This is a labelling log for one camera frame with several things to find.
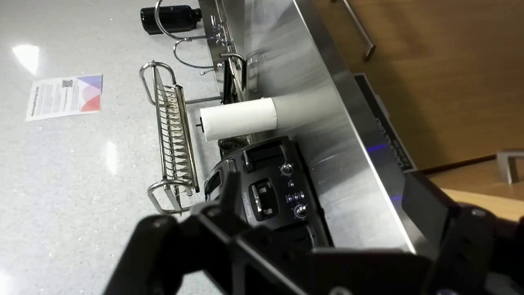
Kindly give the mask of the black toaster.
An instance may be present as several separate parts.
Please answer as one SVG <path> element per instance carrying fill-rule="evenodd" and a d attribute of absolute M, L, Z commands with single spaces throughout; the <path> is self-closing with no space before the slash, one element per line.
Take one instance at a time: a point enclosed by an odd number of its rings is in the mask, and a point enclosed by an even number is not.
<path fill-rule="evenodd" d="M 302 250 L 333 245 L 298 144 L 287 136 L 242 147 L 211 170 L 206 200 L 217 200 L 225 177 L 239 174 L 239 194 L 230 201 L 250 226 L 266 226 Z"/>

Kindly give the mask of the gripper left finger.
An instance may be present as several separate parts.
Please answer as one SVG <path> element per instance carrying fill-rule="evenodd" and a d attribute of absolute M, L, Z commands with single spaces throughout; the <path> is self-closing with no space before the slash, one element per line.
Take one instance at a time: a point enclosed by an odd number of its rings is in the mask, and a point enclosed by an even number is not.
<path fill-rule="evenodd" d="M 189 273 L 204 272 L 226 295 L 313 295 L 306 257 L 233 211 L 240 175 L 225 177 L 221 198 L 182 222 L 144 217 L 135 227 L 103 295 L 176 295 Z"/>

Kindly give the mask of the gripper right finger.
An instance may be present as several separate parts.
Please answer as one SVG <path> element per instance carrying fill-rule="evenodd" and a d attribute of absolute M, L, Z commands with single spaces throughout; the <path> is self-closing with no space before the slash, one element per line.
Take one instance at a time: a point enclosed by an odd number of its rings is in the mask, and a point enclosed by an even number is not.
<path fill-rule="evenodd" d="M 438 251 L 427 295 L 524 295 L 524 215 L 513 221 L 457 203 L 417 171 L 405 175 L 401 207 Z"/>

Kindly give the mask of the tall chrome tap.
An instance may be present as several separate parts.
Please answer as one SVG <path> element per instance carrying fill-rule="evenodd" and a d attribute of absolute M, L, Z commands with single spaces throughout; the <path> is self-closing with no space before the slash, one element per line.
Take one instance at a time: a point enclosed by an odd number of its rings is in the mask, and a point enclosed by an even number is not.
<path fill-rule="evenodd" d="M 211 41 L 216 43 L 217 45 L 222 45 L 224 47 L 233 45 L 233 39 L 228 31 L 226 22 L 224 21 L 223 17 L 221 17 L 219 9 L 216 4 L 216 0 L 203 0 L 210 1 L 211 4 L 204 4 L 200 7 L 202 10 L 202 20 L 200 22 L 204 22 L 204 17 L 208 15 L 208 28 L 205 30 L 204 34 L 200 35 L 188 35 L 188 36 L 179 36 L 178 33 L 170 33 L 163 28 L 163 25 L 160 22 L 159 19 L 159 8 L 164 6 L 163 5 L 164 0 L 156 0 L 154 8 L 155 8 L 155 20 L 157 25 L 159 26 L 160 30 L 163 32 L 163 35 L 166 35 L 170 37 L 171 39 L 177 41 L 180 39 L 183 39 L 185 37 L 190 37 L 193 39 L 193 41 L 197 40 L 205 40 L 205 41 Z"/>

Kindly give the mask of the small chrome tap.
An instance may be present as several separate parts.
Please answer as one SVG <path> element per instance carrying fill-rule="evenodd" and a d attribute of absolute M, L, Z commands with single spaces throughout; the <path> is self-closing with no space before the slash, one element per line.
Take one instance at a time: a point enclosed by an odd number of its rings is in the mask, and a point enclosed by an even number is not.
<path fill-rule="evenodd" d="M 213 65 L 213 66 L 199 66 L 199 65 L 193 65 L 189 62 L 186 62 L 186 61 L 183 61 L 179 56 L 178 56 L 178 53 L 177 53 L 177 50 L 178 50 L 178 47 L 182 44 L 182 43 L 189 43 L 189 42 L 192 42 L 193 39 L 191 39 L 190 37 L 185 37 L 183 39 L 180 39 L 180 40 L 177 40 L 175 43 L 174 43 L 174 46 L 173 46 L 173 55 L 174 55 L 174 58 L 180 62 L 182 65 L 185 65 L 187 67 L 190 67 L 190 68 L 193 68 L 193 69 L 198 69 L 200 70 L 200 73 L 199 75 L 206 75 L 208 73 L 211 73 L 211 72 L 217 72 L 219 71 L 220 69 L 224 69 L 225 68 L 225 62 L 219 62 L 217 63 L 216 65 Z"/>

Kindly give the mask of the black bottle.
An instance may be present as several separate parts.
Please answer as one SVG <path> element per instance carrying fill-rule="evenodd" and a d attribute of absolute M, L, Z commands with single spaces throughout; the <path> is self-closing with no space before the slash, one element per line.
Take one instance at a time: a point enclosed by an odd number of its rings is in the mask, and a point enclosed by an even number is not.
<path fill-rule="evenodd" d="M 155 8 L 144 7 L 140 10 L 142 27 L 148 35 L 161 35 L 163 32 L 155 20 Z M 159 19 L 167 32 L 188 32 L 197 27 L 202 20 L 202 10 L 189 5 L 162 6 Z"/>

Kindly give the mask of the printed paper leaflet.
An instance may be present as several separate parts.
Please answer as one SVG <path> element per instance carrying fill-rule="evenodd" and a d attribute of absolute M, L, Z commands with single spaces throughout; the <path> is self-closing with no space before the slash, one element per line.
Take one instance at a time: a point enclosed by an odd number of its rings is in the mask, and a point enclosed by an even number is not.
<path fill-rule="evenodd" d="M 25 120 L 99 113 L 102 90 L 103 75 L 38 80 L 32 83 Z"/>

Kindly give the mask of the white paper towel roll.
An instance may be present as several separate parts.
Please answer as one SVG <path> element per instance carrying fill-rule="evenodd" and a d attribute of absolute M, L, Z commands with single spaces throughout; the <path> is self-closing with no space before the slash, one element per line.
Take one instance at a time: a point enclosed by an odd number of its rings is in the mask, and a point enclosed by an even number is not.
<path fill-rule="evenodd" d="M 202 108 L 200 117 L 207 141 L 269 131 L 278 125 L 272 98 Z"/>

